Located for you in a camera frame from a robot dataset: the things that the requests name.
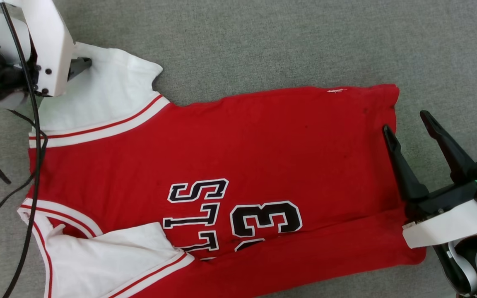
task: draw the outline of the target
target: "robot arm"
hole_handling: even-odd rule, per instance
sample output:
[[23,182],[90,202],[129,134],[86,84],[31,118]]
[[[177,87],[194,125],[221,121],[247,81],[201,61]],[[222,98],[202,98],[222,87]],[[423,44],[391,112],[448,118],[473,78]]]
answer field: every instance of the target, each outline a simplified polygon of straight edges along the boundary
[[403,236],[411,248],[432,246],[445,275],[460,296],[477,297],[477,162],[427,111],[421,111],[426,130],[450,166],[453,184],[429,192],[419,183],[401,154],[389,126],[384,138],[408,223]]
[[[22,9],[26,23],[12,18],[39,96],[60,96],[67,82],[91,66],[91,59],[72,59],[74,43],[52,0],[6,0]],[[13,110],[29,91],[19,55],[4,15],[0,14],[0,107]]]

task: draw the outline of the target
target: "red basketball jersey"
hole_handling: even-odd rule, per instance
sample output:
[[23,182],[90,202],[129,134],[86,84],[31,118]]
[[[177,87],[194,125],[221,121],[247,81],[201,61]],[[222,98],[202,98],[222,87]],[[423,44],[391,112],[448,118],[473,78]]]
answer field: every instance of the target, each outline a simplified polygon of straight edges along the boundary
[[[63,222],[64,235],[93,239],[157,222],[176,249],[210,260],[193,264],[217,287],[271,275],[238,296],[422,261],[424,251],[402,237],[381,134],[395,127],[395,85],[300,87],[187,107],[148,88],[136,101],[42,103],[49,140],[38,215]],[[34,170],[36,149],[29,154]],[[174,274],[178,285],[201,278]]]

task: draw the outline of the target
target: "number 3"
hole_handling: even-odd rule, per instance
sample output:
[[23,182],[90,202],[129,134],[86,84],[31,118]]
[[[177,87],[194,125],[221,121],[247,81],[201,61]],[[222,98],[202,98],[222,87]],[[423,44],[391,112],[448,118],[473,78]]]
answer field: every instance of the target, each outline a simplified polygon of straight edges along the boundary
[[[202,194],[202,189],[210,188],[203,200],[223,199],[227,185],[227,179],[203,180],[193,183],[189,194],[180,195],[180,191],[188,188],[187,183],[178,183],[171,185],[168,201],[172,203],[193,202],[198,200]],[[163,228],[170,229],[182,225],[204,225],[212,226],[218,220],[218,211],[220,202],[202,204],[200,212],[206,213],[206,216],[184,217],[175,219],[165,217],[163,219]],[[273,217],[282,216],[284,222],[277,225],[279,233],[295,232],[303,226],[299,208],[290,201],[267,202],[262,205],[237,205],[233,208],[229,217],[231,219],[231,231],[237,237],[254,237],[257,228],[268,228],[275,226]],[[248,225],[247,219],[255,219],[256,225]],[[215,251],[219,249],[216,231],[199,231],[198,238],[205,240],[205,243],[181,247],[185,251],[204,250]],[[235,251],[244,249],[256,243],[264,241],[264,238],[249,239],[242,241]]]

